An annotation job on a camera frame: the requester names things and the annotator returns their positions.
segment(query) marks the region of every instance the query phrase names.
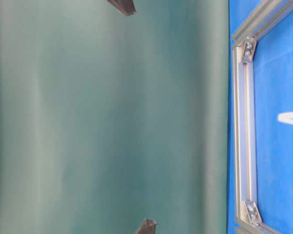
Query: teal fabric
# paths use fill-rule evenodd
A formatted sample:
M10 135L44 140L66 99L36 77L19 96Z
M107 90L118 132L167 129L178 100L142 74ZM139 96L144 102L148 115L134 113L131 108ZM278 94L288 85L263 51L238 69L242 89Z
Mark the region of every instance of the teal fabric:
M0 0L0 234L226 232L228 3Z

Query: blue fabric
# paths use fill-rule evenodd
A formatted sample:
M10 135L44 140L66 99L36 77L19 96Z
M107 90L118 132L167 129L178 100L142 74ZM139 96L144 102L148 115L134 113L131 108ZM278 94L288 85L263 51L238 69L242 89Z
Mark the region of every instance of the blue fabric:
M263 221L293 234L293 12L260 42L254 57L258 206Z
M260 0L230 0L230 61L231 48L233 41L231 40L233 33L249 16L249 14L260 3ZM229 121L228 121L228 234L233 234L235 223L235 194L234 194L234 125L233 125L233 93L232 93L232 63L229 76Z

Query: metal bracket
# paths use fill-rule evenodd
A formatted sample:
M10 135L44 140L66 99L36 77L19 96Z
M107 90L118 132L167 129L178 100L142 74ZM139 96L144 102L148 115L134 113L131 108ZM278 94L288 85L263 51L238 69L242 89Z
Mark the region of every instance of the metal bracket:
M247 37L244 42L242 43L243 47L243 54L241 58L241 62L252 62L253 57L255 54L257 41L254 39L254 37L249 38Z
M251 223L251 224L262 223L262 218L260 216L256 202L244 201L243 204L244 204L244 208L247 213L247 216L249 218L249 223Z

